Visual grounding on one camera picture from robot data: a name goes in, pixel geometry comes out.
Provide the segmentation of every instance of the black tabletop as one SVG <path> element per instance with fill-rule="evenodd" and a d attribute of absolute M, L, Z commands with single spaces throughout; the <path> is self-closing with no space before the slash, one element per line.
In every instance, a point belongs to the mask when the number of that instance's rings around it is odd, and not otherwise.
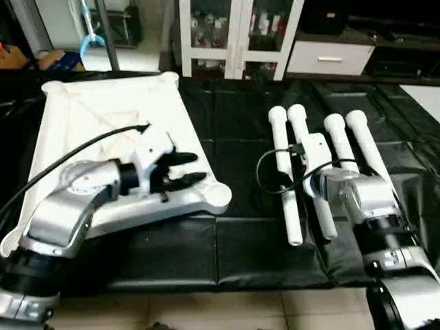
<path fill-rule="evenodd" d="M 28 178 L 45 104 L 42 83 L 138 75 L 0 73 L 4 82 L 0 202 Z M 339 236 L 326 242 L 311 200 L 297 190 L 304 244 L 292 247 L 287 243 L 281 198 L 256 186 L 256 161 L 273 148 L 267 112 L 274 105 L 287 109 L 295 103 L 305 106 L 309 130 L 326 138 L 322 121 L 328 114 L 365 112 L 410 220 L 440 271 L 440 125 L 398 86 L 181 78 L 179 92 L 214 174 L 232 190 L 228 210 L 215 217 L 192 214 L 88 240 L 71 264 L 66 292 L 267 290 L 369 283 L 347 219 L 335 219 Z M 292 132 L 288 133 L 293 142 Z M 362 154 L 353 145 L 363 170 Z M 298 160 L 293 159 L 293 164 L 299 173 Z M 265 182 L 278 185 L 274 159 L 268 159 L 261 174 Z M 20 205 L 12 209 L 3 235 L 14 226 L 19 210 Z"/>

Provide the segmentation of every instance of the white cabinet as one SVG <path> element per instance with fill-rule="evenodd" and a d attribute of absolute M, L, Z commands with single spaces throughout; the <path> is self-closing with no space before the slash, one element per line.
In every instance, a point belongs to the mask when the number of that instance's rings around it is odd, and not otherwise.
<path fill-rule="evenodd" d="M 179 0 L 184 76 L 281 80 L 304 0 Z"/>
<path fill-rule="evenodd" d="M 374 46 L 296 41 L 287 72 L 359 76 Z"/>

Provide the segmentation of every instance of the drawer handle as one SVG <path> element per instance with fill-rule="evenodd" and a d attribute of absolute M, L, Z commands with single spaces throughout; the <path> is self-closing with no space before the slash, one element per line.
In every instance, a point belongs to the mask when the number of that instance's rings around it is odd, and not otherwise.
<path fill-rule="evenodd" d="M 342 62 L 342 58 L 340 57 L 327 57 L 327 56 L 319 56 L 318 61 L 320 62 Z"/>

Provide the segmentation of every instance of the metal pole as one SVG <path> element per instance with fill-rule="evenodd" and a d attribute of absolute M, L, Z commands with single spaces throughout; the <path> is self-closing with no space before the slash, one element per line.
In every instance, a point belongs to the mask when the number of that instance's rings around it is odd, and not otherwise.
<path fill-rule="evenodd" d="M 119 70 L 118 55 L 116 54 L 115 43 L 111 36 L 109 17 L 107 16 L 107 10 L 105 9 L 104 0 L 95 0 L 96 9 L 99 11 L 99 17 L 101 19 L 102 30 L 104 31 L 105 47 L 107 54 L 109 55 L 111 69 L 113 71 Z"/>

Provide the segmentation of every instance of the white plastic rod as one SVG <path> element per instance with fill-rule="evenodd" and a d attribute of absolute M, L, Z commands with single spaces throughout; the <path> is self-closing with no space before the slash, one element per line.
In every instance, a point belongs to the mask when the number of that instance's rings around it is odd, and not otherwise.
<path fill-rule="evenodd" d="M 393 182 L 391 181 L 390 175 L 386 170 L 384 161 L 376 147 L 373 136 L 371 135 L 370 129 L 367 126 L 367 119 L 365 113 L 361 110 L 353 110 L 348 115 L 346 115 L 346 123 L 353 131 L 357 143 L 364 154 L 367 164 L 373 168 L 385 181 L 388 181 L 393 190 L 395 191 Z"/>
<path fill-rule="evenodd" d="M 294 104 L 287 110 L 287 117 L 294 130 L 296 143 L 301 143 L 301 137 L 309 135 L 309 129 L 305 122 L 307 119 L 305 108 L 301 104 Z"/>
<path fill-rule="evenodd" d="M 289 146 L 289 142 L 287 141 L 286 121 L 287 116 L 284 108 L 273 107 L 270 109 L 269 122 L 272 125 L 275 149 L 287 149 Z M 287 173 L 292 182 L 294 181 L 289 153 L 276 153 L 276 166 L 278 171 Z M 303 235 L 301 233 L 295 190 L 284 192 L 281 195 L 281 199 L 283 201 L 287 240 L 289 241 L 289 244 L 293 246 L 303 244 Z"/>
<path fill-rule="evenodd" d="M 332 113 L 324 119 L 324 127 L 330 134 L 338 158 L 354 160 L 355 156 L 351 150 L 347 134 L 345 133 L 344 118 L 339 113 Z M 358 165 L 353 162 L 342 162 L 341 167 L 348 171 L 359 172 Z"/>
<path fill-rule="evenodd" d="M 292 105 L 287 111 L 287 117 L 294 130 L 296 143 L 301 143 L 301 139 L 309 135 L 309 129 L 307 128 L 307 114 L 305 108 L 301 104 Z M 321 227 L 322 235 L 325 239 L 332 240 L 338 237 L 338 232 L 331 215 L 329 203 L 327 203 L 321 197 L 313 198 L 313 205 L 315 206 L 316 215 Z"/>

